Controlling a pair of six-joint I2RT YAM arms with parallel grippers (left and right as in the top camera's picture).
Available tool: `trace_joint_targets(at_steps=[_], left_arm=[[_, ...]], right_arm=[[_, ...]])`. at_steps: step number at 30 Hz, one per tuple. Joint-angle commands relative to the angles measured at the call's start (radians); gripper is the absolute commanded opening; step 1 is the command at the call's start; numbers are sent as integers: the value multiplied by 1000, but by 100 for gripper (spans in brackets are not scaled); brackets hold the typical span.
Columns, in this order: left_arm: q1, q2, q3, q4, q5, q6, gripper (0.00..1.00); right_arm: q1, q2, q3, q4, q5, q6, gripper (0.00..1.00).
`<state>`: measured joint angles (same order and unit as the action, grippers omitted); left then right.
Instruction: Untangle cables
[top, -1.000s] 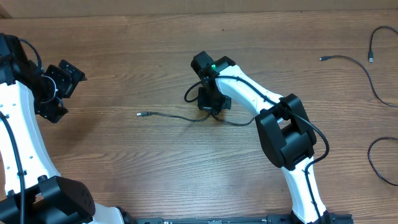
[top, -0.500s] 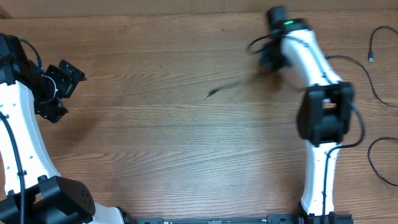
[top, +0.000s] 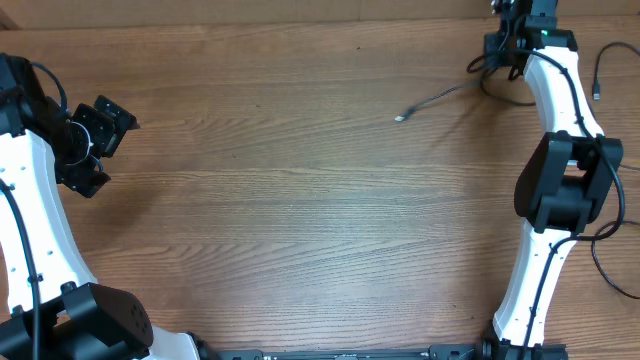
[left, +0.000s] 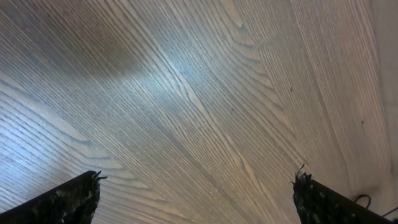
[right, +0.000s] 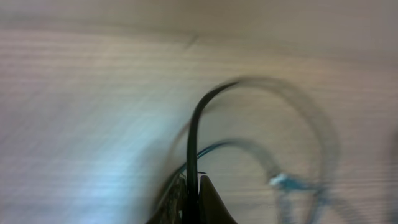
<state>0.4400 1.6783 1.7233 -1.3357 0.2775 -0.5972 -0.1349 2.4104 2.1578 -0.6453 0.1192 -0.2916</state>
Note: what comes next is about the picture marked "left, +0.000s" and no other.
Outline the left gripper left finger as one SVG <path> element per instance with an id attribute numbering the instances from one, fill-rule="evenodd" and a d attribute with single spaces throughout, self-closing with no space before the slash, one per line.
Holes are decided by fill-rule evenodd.
<path id="1" fill-rule="evenodd" d="M 100 201 L 101 172 L 89 170 L 1 214 L 1 224 L 91 224 Z"/>

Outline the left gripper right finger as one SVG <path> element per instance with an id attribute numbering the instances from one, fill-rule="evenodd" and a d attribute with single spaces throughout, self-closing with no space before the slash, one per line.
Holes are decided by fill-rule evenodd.
<path id="1" fill-rule="evenodd" d="M 299 169 L 295 173 L 293 201 L 301 224 L 394 224 L 383 215 L 370 211 L 371 197 L 361 194 L 350 200 L 312 179 Z"/>

